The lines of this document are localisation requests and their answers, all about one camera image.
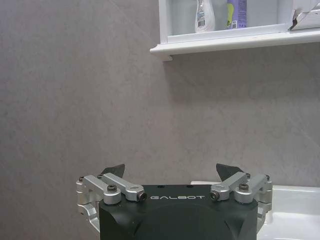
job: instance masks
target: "sink basin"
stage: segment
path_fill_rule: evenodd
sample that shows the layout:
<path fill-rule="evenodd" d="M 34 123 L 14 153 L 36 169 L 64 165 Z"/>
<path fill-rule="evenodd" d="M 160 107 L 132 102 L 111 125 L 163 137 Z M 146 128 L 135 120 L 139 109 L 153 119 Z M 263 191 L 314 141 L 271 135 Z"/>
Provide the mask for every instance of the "sink basin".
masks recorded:
<path fill-rule="evenodd" d="M 320 240 L 320 188 L 274 185 L 272 211 L 267 213 L 257 240 Z"/>

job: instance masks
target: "gray tile wall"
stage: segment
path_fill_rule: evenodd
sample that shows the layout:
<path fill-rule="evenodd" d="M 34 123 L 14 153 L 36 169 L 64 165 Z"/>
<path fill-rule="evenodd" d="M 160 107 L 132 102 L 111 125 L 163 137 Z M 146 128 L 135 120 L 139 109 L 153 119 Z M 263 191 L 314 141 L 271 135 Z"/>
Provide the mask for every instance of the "gray tile wall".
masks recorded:
<path fill-rule="evenodd" d="M 96 239 L 75 181 L 118 163 L 141 184 L 219 162 L 320 187 L 320 44 L 162 63 L 157 2 L 1 1 L 0 239 Z"/>

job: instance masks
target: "clear bottle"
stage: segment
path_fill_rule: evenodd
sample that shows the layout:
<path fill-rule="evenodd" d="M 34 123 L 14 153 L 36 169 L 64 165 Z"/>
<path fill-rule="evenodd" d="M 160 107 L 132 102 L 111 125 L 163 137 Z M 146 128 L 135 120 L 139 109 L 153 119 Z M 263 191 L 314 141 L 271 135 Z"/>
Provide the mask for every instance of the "clear bottle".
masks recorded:
<path fill-rule="evenodd" d="M 216 20 L 211 0 L 197 0 L 194 29 L 196 33 L 214 31 Z"/>

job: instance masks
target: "white cabinet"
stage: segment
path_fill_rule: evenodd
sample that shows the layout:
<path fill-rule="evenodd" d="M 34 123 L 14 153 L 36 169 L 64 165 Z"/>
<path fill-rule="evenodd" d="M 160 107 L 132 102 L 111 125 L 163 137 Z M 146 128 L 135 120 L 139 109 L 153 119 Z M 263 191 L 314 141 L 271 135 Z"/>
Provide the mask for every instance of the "white cabinet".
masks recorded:
<path fill-rule="evenodd" d="M 195 33 L 197 0 L 159 0 L 160 44 L 150 52 L 171 55 L 320 42 L 320 28 L 289 31 L 295 10 L 319 0 L 247 0 L 247 28 L 227 28 L 227 0 L 212 0 L 216 30 Z"/>

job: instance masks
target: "purple bottle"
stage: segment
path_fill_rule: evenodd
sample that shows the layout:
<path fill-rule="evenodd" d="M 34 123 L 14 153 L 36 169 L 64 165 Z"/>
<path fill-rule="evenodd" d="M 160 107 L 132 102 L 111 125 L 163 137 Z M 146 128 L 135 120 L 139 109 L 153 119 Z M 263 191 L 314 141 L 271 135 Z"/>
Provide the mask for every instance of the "purple bottle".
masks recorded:
<path fill-rule="evenodd" d="M 243 29 L 247 27 L 247 0 L 227 0 L 228 29 Z"/>

